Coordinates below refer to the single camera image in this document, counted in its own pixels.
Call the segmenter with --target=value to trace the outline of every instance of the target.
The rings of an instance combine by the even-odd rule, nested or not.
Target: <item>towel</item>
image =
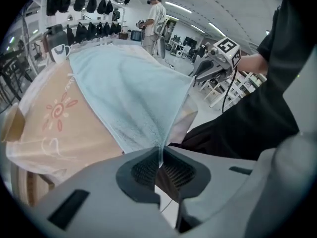
[[[69,60],[83,96],[124,153],[155,146],[162,153],[192,78],[112,45]]]

